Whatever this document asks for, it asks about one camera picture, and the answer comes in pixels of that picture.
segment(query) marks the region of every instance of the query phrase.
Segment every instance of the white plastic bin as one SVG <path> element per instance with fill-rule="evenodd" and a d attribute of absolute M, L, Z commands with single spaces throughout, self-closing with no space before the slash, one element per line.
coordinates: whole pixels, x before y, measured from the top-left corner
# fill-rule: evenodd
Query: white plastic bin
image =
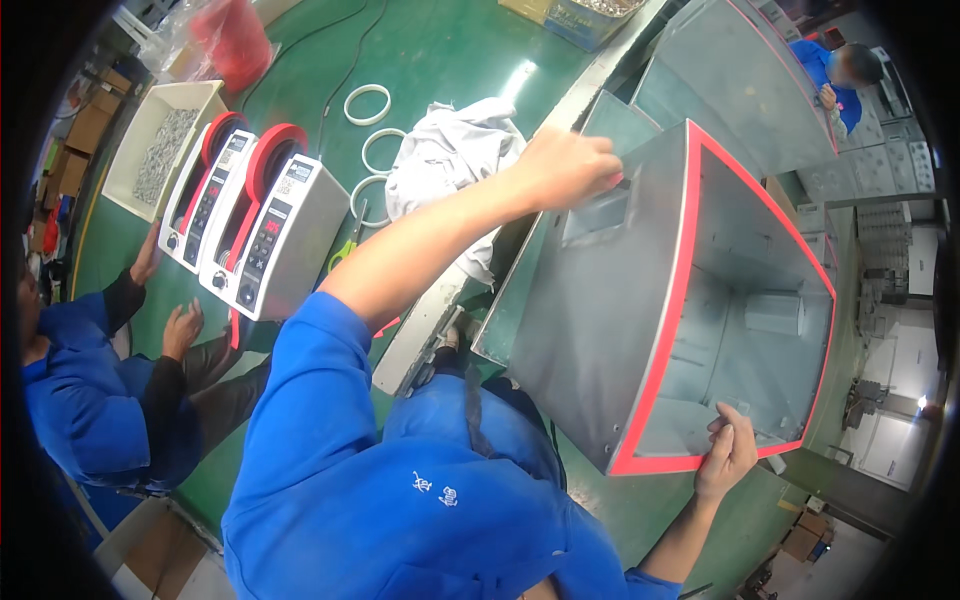
<path fill-rule="evenodd" d="M 180 169 L 183 167 L 183 161 L 197 140 L 197 136 L 204 125 L 218 114 L 227 111 L 227 105 L 218 93 L 223 85 L 224 83 L 218 80 L 155 85 L 151 88 L 140 104 L 140 108 L 137 109 L 136 115 L 133 116 L 130 127 L 127 128 L 123 141 L 117 148 L 116 156 L 113 157 L 107 180 L 104 181 L 104 196 L 148 222 L 152 222 L 158 214 L 162 214 Z M 153 143 L 163 119 L 175 108 L 199 108 L 200 113 L 177 151 L 156 204 L 147 204 L 133 197 L 133 186 L 147 148 Z"/>

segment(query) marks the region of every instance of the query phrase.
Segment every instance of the pile of screws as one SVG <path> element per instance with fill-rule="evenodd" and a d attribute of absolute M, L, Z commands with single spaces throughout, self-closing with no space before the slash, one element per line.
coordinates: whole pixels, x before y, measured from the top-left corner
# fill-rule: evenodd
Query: pile of screws
<path fill-rule="evenodd" d="M 143 162 L 140 163 L 136 183 L 133 185 L 134 198 L 150 206 L 156 205 L 174 158 L 177 157 L 183 139 L 190 132 L 198 114 L 199 108 L 174 108 L 163 119 L 160 128 L 156 130 L 154 141 L 147 147 Z"/>
<path fill-rule="evenodd" d="M 606 16 L 623 16 L 632 11 L 644 0 L 573 0 L 580 6 L 585 6 L 592 11 L 599 12 Z"/>

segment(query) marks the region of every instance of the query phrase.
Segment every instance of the white cloth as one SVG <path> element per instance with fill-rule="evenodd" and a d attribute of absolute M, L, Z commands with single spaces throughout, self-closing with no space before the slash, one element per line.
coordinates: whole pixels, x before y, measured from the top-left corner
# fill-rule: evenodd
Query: white cloth
<path fill-rule="evenodd" d="M 396 153 L 394 168 L 387 177 L 387 214 L 392 221 L 453 194 L 514 164 L 527 142 L 510 117 L 514 105 L 502 98 L 487 98 L 461 110 L 433 103 L 413 130 L 407 133 Z M 493 284 L 490 261 L 491 231 L 455 264 L 467 275 Z"/>

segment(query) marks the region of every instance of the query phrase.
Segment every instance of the knob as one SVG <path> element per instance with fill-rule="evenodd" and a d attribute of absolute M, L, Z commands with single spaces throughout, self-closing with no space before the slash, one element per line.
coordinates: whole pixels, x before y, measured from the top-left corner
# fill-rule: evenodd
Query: knob
<path fill-rule="evenodd" d="M 251 286 L 249 283 L 241 285 L 240 294 L 238 294 L 238 296 L 240 298 L 240 303 L 246 304 L 247 306 L 252 305 L 254 297 L 253 286 Z"/>

